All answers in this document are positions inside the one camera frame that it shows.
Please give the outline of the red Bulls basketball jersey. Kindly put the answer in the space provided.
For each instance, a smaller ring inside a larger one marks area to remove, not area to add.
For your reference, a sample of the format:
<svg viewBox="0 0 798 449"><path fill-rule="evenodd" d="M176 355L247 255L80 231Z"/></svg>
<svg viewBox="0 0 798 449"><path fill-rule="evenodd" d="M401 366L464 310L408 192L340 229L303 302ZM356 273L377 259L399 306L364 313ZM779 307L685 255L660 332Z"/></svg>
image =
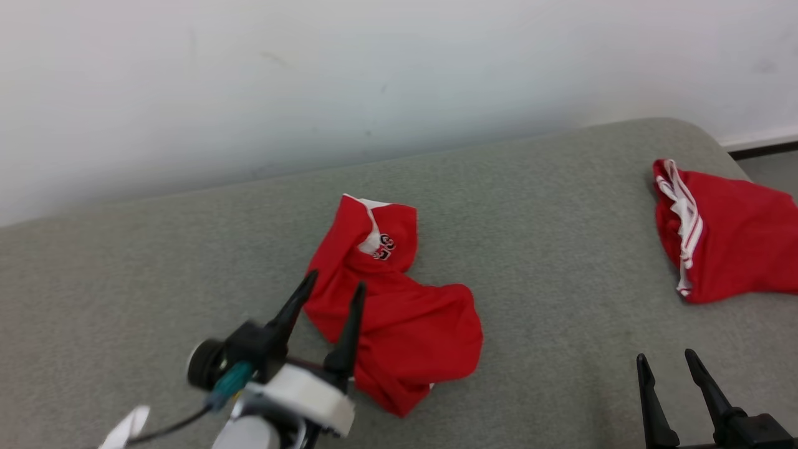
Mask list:
<svg viewBox="0 0 798 449"><path fill-rule="evenodd" d="M754 292L798 296L798 205L750 181L653 162L656 230L690 304Z"/></svg>

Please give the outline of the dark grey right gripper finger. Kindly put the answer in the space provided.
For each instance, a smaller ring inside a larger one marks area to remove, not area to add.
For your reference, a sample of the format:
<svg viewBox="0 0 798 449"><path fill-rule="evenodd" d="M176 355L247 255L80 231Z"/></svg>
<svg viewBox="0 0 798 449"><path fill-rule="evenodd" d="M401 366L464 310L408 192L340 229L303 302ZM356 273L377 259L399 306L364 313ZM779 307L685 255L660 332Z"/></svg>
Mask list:
<svg viewBox="0 0 798 449"><path fill-rule="evenodd" d="M656 395L655 376L645 354L637 355L636 367L646 449L676 449L680 440L670 428Z"/></svg>
<svg viewBox="0 0 798 449"><path fill-rule="evenodd" d="M693 381L701 390L704 403L713 424L713 440L716 445L734 445L739 437L729 425L732 418L738 417L741 409L733 407L722 392L709 370L704 366L693 349L685 350L686 361Z"/></svg>

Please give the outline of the dark baseboard strip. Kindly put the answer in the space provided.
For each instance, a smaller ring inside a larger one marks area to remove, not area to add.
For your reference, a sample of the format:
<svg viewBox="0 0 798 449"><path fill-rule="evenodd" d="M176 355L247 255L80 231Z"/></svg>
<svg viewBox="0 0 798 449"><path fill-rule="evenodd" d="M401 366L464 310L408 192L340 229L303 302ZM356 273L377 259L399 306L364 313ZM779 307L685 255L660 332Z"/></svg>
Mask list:
<svg viewBox="0 0 798 449"><path fill-rule="evenodd" d="M784 142L781 144L747 148L746 150L730 151L729 155L735 161L744 161L756 157L766 157L790 152L798 152L798 140L795 142Z"/></svg>

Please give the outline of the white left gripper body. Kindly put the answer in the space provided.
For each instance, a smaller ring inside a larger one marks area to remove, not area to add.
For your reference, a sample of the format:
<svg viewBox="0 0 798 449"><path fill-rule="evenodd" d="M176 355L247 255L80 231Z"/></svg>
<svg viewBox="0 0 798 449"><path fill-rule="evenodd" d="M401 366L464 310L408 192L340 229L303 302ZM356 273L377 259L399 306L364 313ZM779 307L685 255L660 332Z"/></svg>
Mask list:
<svg viewBox="0 0 798 449"><path fill-rule="evenodd" d="M287 364L265 384L251 382L239 396L239 417L261 418L294 438L324 432L347 438L355 420L355 403L308 369Z"/></svg>

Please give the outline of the red basketball shorts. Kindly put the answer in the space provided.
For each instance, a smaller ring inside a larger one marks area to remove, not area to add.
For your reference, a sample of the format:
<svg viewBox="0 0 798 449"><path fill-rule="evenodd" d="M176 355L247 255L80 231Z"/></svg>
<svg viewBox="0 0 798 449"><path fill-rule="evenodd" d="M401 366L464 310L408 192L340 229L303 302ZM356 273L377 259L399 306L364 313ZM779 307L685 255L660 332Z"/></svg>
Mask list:
<svg viewBox="0 0 798 449"><path fill-rule="evenodd" d="M317 279L305 313L339 341L357 285L365 307L353 379L385 411L405 417L436 384L475 372L481 319L464 284L421 284L410 277L418 249L417 210L342 195L309 264Z"/></svg>

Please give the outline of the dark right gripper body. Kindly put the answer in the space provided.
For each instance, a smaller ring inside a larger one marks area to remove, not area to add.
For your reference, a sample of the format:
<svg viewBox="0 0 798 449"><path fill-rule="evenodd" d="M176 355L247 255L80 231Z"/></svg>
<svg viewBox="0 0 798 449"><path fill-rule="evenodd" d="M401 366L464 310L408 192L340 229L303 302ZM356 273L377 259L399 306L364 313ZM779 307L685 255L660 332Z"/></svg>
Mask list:
<svg viewBox="0 0 798 449"><path fill-rule="evenodd" d="M749 416L740 408L732 409L722 418L720 432L713 443L676 449L798 449L798 437L769 414Z"/></svg>

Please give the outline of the grey fabric sofa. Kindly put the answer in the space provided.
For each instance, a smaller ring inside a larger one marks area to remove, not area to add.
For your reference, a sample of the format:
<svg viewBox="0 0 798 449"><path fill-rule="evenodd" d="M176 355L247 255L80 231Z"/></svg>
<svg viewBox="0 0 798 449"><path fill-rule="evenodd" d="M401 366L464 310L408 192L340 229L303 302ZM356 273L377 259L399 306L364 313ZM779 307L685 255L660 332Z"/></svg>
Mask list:
<svg viewBox="0 0 798 449"><path fill-rule="evenodd" d="M642 449L640 353L681 442L709 443L686 349L798 437L798 298L680 301L661 157L746 177L700 128L654 118L0 228L0 449L96 449L140 404L150 429L195 413L192 349L282 307L343 193L418 210L411 276L470 287L485 341L406 418L357 394L350 435L319 449Z"/></svg>

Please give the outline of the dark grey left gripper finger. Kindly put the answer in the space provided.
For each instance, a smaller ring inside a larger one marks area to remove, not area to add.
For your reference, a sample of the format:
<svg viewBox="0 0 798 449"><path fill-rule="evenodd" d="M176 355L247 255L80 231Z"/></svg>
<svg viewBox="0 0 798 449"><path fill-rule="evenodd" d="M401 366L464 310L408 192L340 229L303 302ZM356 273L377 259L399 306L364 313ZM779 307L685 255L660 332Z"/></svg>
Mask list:
<svg viewBox="0 0 798 449"><path fill-rule="evenodd" d="M268 331L267 351L269 353L288 352L288 341L302 308L310 299L316 280L317 270L308 272L277 315L265 325L265 330Z"/></svg>
<svg viewBox="0 0 798 449"><path fill-rule="evenodd" d="M357 361L357 349L361 335L361 324L367 298L367 284L359 282L350 301L347 321L333 350L323 360L325 379L347 395L350 379L353 378Z"/></svg>

